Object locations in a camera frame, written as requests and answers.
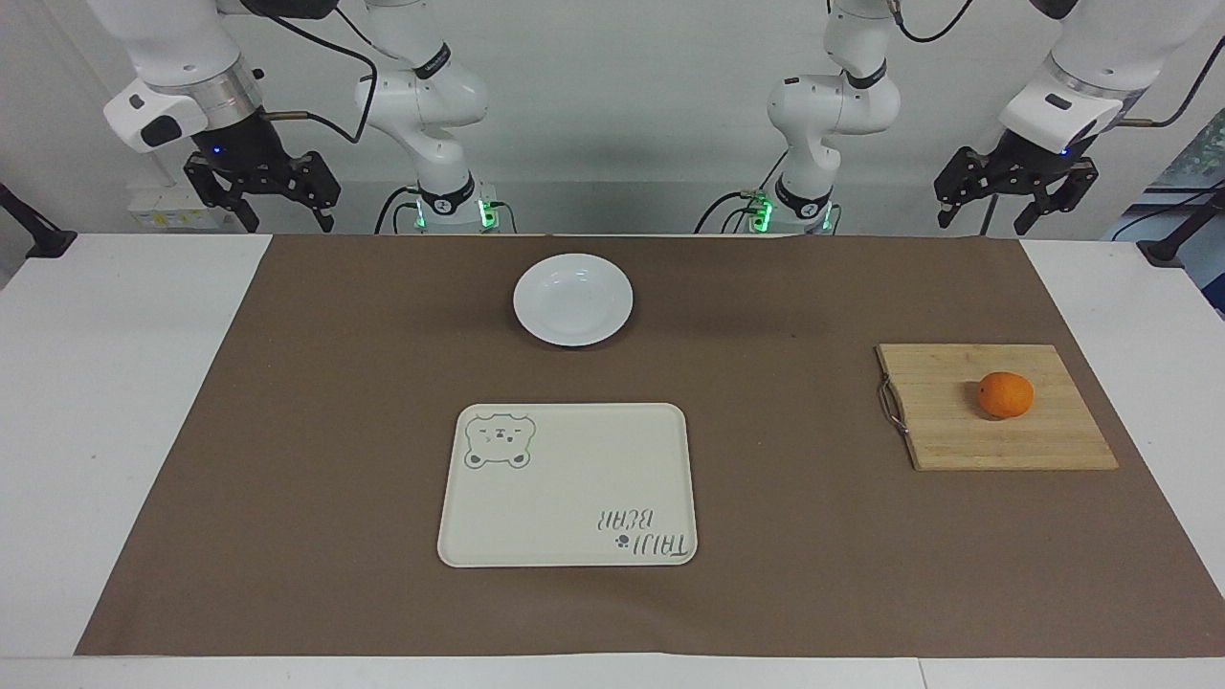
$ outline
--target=bear drawing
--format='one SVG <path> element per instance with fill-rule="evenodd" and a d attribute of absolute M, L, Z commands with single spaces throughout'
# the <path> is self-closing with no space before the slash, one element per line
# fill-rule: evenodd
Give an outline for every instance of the bear drawing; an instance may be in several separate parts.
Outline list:
<path fill-rule="evenodd" d="M 523 468 L 532 461 L 528 444 L 535 435 L 535 422 L 511 414 L 477 417 L 464 427 L 464 435 L 468 436 L 468 451 L 463 463 L 469 468 L 480 468 L 488 462 Z"/>

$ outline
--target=orange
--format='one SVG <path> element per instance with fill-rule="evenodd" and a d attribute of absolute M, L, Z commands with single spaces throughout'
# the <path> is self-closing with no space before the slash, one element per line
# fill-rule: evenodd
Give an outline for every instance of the orange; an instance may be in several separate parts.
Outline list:
<path fill-rule="evenodd" d="M 996 418 L 1013 418 L 1034 406 L 1034 386 L 1008 371 L 987 374 L 979 381 L 979 406 Z"/>

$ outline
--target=wooden cutting board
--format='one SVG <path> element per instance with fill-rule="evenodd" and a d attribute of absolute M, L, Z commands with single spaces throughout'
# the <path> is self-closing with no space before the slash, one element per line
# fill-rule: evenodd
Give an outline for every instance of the wooden cutting board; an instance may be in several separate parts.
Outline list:
<path fill-rule="evenodd" d="M 876 352 L 882 403 L 893 407 L 919 471 L 1118 468 L 1050 345 L 878 345 Z M 979 408 L 978 383 L 997 370 L 1034 384 L 1024 416 L 1001 421 Z"/>

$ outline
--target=tabletop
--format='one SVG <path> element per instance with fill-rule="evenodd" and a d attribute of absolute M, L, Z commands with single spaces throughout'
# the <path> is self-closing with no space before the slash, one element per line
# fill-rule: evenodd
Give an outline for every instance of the tabletop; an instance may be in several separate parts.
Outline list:
<path fill-rule="evenodd" d="M 267 245 L 83 235 L 0 291 L 0 684 L 1215 687 L 1225 677 L 1221 658 L 71 658 Z M 1225 324 L 1185 273 L 1149 267 L 1129 244 L 1024 248 L 1220 587 Z"/>

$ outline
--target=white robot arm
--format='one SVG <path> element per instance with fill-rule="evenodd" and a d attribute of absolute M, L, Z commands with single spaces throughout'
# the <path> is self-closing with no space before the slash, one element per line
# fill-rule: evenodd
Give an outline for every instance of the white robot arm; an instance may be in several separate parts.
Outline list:
<path fill-rule="evenodd" d="M 489 110 L 484 82 L 457 63 L 428 0 L 366 0 L 371 40 L 410 69 L 381 75 L 370 125 L 408 151 L 421 192 L 418 224 L 430 232 L 481 232 L 492 223 L 492 186 L 473 175 L 463 147 L 442 128 L 478 123 Z M 358 83 L 363 103 L 369 85 Z"/>
<path fill-rule="evenodd" d="M 1033 195 L 1013 223 L 1025 234 L 1041 216 L 1068 212 L 1098 178 L 1083 153 L 1120 124 L 1161 72 L 1166 58 L 1221 0 L 1030 0 L 1061 20 L 1046 61 L 1003 109 L 1006 131 L 982 156 L 963 147 L 936 179 L 940 224 L 993 194 Z M 1062 183 L 1051 191 L 1047 188 Z"/>
<path fill-rule="evenodd" d="M 274 16 L 320 18 L 337 0 L 247 1 Z M 298 158 L 285 153 L 266 118 L 255 75 L 221 25 L 216 0 L 88 2 L 136 69 L 136 81 L 104 108 L 120 139 L 148 152 L 190 136 L 198 151 L 184 172 L 201 201 L 236 213 L 250 232 L 258 218 L 244 194 L 278 194 L 303 204 L 325 232 L 331 230 L 341 186 L 317 152 Z"/>
<path fill-rule="evenodd" d="M 842 74 L 786 78 L 771 93 L 771 123 L 788 143 L 769 190 L 775 229 L 805 232 L 820 223 L 842 164 L 828 135 L 875 134 L 897 119 L 902 98 L 884 61 L 893 29 L 884 0 L 834 0 L 824 45 Z"/>

